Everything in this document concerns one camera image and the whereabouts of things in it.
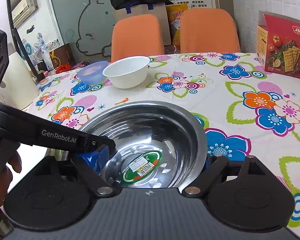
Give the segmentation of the person's left hand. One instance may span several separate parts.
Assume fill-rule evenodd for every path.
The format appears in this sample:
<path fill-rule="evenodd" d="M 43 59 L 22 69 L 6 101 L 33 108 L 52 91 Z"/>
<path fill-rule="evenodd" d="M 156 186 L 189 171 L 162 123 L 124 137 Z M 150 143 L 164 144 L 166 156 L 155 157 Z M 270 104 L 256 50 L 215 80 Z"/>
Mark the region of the person's left hand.
<path fill-rule="evenodd" d="M 22 171 L 22 162 L 21 162 L 20 155 L 17 151 L 13 153 L 8 163 L 12 166 L 15 172 L 20 173 Z M 5 166 L 3 171 L 0 173 L 0 207 L 4 203 L 4 200 L 7 195 L 8 187 L 12 180 L 13 180 L 12 172 L 7 166 Z"/>

